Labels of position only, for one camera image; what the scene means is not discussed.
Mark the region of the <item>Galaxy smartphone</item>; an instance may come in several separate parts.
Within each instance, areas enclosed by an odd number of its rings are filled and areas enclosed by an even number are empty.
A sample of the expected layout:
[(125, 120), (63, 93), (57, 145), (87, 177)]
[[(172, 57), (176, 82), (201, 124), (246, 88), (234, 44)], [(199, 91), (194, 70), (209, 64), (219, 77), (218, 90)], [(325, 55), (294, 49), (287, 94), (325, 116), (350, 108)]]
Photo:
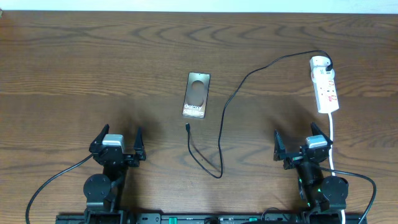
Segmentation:
[(211, 75), (209, 73), (190, 72), (187, 78), (182, 115), (204, 119)]

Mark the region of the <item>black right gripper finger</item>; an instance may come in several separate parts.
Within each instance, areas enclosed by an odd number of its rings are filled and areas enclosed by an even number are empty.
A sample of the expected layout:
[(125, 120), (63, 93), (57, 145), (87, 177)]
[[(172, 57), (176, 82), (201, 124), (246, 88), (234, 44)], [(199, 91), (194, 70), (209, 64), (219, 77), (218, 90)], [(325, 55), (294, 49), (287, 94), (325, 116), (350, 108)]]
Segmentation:
[(282, 138), (277, 130), (274, 131), (274, 160), (282, 161), (286, 157), (286, 149)]
[(314, 122), (310, 124), (310, 127), (314, 136), (322, 135), (328, 145), (331, 146), (333, 144), (333, 141)]

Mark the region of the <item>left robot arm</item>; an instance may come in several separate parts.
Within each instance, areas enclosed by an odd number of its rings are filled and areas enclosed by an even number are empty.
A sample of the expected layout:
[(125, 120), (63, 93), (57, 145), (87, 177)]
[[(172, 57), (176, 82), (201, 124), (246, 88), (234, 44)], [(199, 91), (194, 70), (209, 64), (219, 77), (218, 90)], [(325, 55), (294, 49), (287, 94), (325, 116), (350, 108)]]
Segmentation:
[(93, 159), (103, 172), (90, 176), (84, 186), (86, 197), (85, 223), (135, 223), (136, 216), (121, 208), (121, 197), (130, 167), (139, 167), (146, 160), (141, 129), (137, 130), (134, 154), (125, 153), (124, 136), (110, 134), (105, 125), (89, 146)]

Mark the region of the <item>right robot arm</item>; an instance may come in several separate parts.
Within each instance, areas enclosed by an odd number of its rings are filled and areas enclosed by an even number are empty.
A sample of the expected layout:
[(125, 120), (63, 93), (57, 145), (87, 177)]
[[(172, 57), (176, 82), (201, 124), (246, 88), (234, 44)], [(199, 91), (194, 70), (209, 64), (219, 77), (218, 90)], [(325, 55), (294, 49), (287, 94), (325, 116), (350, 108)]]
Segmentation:
[(308, 210), (301, 217), (310, 223), (316, 215), (336, 215), (346, 208), (348, 181), (342, 177), (325, 177), (320, 163), (329, 158), (333, 141), (312, 123), (312, 135), (298, 152), (288, 152), (278, 131), (274, 131), (274, 160), (283, 161), (284, 169), (296, 169), (300, 194)]

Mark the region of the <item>white power strip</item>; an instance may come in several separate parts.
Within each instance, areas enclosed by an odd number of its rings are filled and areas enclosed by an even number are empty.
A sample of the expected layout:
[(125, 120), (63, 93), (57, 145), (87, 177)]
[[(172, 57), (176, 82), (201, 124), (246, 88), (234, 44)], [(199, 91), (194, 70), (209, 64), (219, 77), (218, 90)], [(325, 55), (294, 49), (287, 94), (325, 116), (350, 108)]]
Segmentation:
[(319, 113), (328, 114), (339, 109), (334, 77), (334, 70), (326, 71), (325, 67), (315, 67), (311, 72)]

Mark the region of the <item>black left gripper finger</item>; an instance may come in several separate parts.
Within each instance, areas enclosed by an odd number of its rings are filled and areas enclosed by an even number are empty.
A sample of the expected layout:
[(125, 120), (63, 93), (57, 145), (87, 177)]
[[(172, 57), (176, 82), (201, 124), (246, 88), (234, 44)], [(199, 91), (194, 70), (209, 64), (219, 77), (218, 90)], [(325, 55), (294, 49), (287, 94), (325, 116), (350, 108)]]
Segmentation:
[(101, 152), (103, 149), (103, 139), (109, 133), (109, 124), (106, 124), (99, 135), (93, 140), (89, 146), (89, 152)]
[(135, 156), (140, 161), (146, 160), (146, 152), (145, 152), (144, 142), (142, 140), (142, 129), (141, 128), (138, 128), (138, 130), (137, 130), (136, 139), (134, 141), (133, 149), (135, 150)]

